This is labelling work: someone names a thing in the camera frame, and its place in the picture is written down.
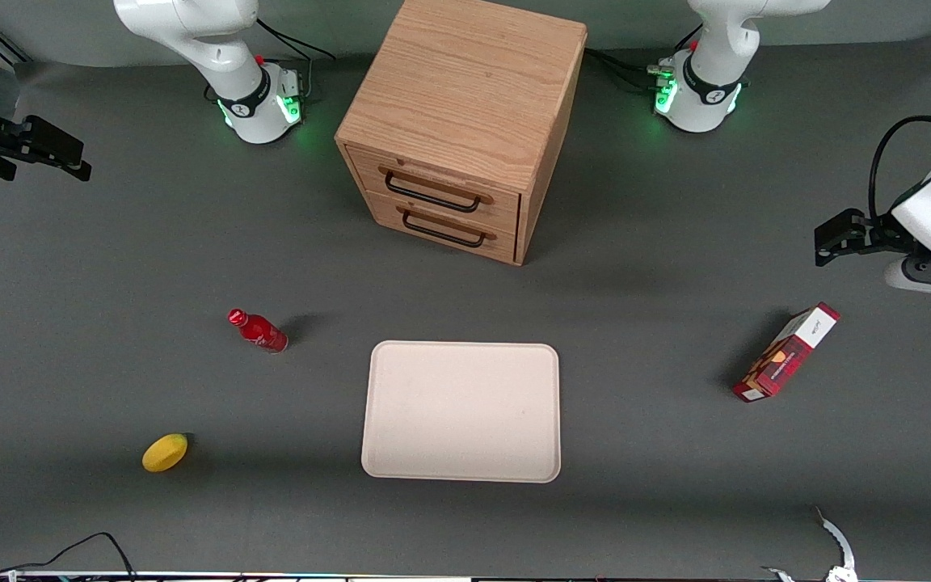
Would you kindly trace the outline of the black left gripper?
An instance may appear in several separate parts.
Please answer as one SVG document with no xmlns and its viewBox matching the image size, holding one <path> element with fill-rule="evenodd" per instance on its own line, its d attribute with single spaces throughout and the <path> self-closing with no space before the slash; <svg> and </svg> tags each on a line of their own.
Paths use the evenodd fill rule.
<svg viewBox="0 0 931 582">
<path fill-rule="evenodd" d="M 916 253 L 919 242 L 891 213 L 866 217 L 858 209 L 846 209 L 814 229 L 814 264 L 817 268 L 842 255 Z"/>
</svg>

